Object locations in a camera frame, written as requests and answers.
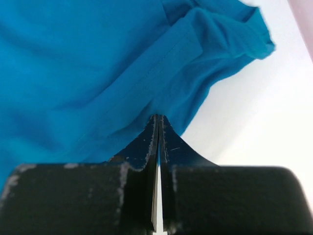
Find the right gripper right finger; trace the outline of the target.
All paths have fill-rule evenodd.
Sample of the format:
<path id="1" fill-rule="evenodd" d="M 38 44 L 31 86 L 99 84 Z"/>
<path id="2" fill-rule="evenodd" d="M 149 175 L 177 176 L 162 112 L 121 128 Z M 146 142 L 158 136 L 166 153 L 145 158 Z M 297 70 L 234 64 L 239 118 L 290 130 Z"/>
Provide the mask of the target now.
<path id="1" fill-rule="evenodd" d="M 170 235 L 310 235 L 296 176 L 276 166 L 219 166 L 159 120 L 163 228 Z"/>

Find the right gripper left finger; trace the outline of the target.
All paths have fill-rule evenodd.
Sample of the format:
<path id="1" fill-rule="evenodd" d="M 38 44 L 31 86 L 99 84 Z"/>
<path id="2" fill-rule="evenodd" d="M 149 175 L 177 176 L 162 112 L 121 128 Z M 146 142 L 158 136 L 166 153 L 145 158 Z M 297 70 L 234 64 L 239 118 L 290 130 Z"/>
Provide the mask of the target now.
<path id="1" fill-rule="evenodd" d="M 3 235 L 151 235 L 157 226 L 159 116 L 109 161 L 22 164 L 0 199 Z"/>

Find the dark blue t shirt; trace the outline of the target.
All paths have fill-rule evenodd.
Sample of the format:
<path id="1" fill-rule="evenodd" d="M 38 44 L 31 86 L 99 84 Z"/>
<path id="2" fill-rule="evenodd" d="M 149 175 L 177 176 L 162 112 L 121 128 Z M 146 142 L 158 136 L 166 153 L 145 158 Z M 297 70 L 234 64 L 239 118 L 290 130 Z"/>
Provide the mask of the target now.
<path id="1" fill-rule="evenodd" d="M 238 0 L 3 0 L 0 182 L 22 163 L 95 163 L 151 115 L 181 135 L 217 81 L 275 49 Z"/>

